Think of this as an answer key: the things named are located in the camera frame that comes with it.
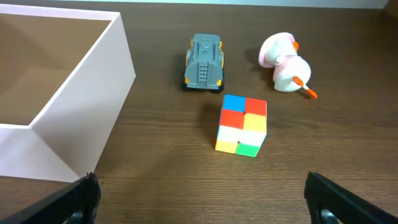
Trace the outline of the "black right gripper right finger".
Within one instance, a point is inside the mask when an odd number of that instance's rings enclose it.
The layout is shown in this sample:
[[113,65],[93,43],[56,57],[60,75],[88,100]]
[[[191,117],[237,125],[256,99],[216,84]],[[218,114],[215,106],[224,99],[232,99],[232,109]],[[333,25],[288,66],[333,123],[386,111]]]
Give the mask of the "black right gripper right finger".
[[304,198],[312,224],[397,224],[397,217],[316,172],[308,173]]

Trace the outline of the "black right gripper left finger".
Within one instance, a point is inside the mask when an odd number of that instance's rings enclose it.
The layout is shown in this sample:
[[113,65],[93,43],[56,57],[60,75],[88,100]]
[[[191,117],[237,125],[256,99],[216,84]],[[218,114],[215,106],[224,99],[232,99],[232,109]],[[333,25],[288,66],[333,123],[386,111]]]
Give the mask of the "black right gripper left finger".
[[1,220],[1,224],[94,224],[101,189],[90,172],[65,188]]

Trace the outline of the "colourful two-by-two puzzle cube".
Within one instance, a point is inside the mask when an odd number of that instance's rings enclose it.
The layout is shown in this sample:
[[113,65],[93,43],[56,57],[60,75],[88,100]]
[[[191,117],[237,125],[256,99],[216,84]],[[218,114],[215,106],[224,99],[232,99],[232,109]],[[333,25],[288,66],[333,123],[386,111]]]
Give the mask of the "colourful two-by-two puzzle cube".
[[225,95],[215,149],[256,157],[267,137],[267,102]]

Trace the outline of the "pink white duck toy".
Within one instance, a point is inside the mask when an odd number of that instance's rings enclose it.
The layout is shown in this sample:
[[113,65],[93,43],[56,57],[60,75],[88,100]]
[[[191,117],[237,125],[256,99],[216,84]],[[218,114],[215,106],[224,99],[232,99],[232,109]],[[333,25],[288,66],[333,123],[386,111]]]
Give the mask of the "pink white duck toy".
[[299,43],[288,32],[279,32],[268,37],[261,46],[258,56],[259,65],[273,68],[274,89],[281,92],[293,92],[304,89],[316,99],[317,94],[307,86],[311,77],[311,68],[307,61],[297,54]]

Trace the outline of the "grey yellow toy truck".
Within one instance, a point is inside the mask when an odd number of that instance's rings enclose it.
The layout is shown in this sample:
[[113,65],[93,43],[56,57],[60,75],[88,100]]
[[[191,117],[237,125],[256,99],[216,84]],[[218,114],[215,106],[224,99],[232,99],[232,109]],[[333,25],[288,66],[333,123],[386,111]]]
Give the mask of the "grey yellow toy truck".
[[186,90],[224,90],[223,43],[215,34],[194,34],[185,57],[182,86]]

